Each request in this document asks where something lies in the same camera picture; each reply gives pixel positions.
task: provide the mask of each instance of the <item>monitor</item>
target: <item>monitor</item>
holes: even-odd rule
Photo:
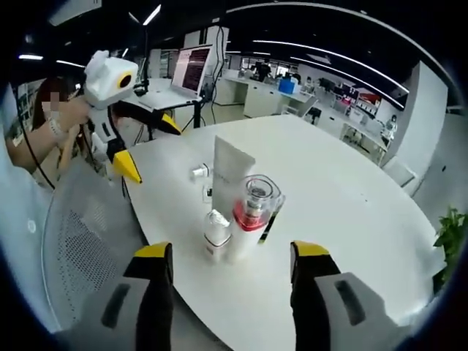
[[[172,86],[200,96],[211,45],[182,49],[178,55]]]

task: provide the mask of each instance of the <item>floor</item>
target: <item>floor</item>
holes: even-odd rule
[[[243,114],[244,106],[243,105],[232,105],[232,106],[219,106],[213,104],[213,110],[211,109],[211,103],[207,103],[202,109],[202,117],[206,122],[206,125],[210,126],[214,124],[214,119],[216,123],[225,123],[232,121],[240,121],[246,117]],[[175,122],[179,125],[180,128],[186,126],[186,130],[193,129],[193,121],[188,125],[187,123],[193,117],[193,107],[181,107],[174,111],[175,113]]]

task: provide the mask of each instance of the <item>green leaves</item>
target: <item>green leaves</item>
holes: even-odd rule
[[[458,252],[464,240],[464,229],[468,225],[468,215],[460,214],[456,208],[448,208],[447,216],[440,217],[439,236],[434,244],[437,247],[443,247],[445,251],[445,262],[447,267],[442,276],[443,282],[446,282],[458,261]]]

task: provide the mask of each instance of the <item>white cabinet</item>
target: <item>white cabinet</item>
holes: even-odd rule
[[[235,90],[237,83],[224,78],[218,78],[216,83],[216,99],[215,104],[218,105],[231,105],[235,101]]]
[[[246,94],[247,83],[219,78],[216,83],[216,99],[214,103],[221,106],[243,104],[246,100]]]
[[[323,113],[317,123],[317,127],[321,130],[326,131],[328,134],[341,138],[341,133],[343,131],[344,121],[339,118],[331,115],[330,113]]]
[[[279,112],[281,100],[282,96],[275,86],[250,84],[244,115],[251,118],[271,116]]]

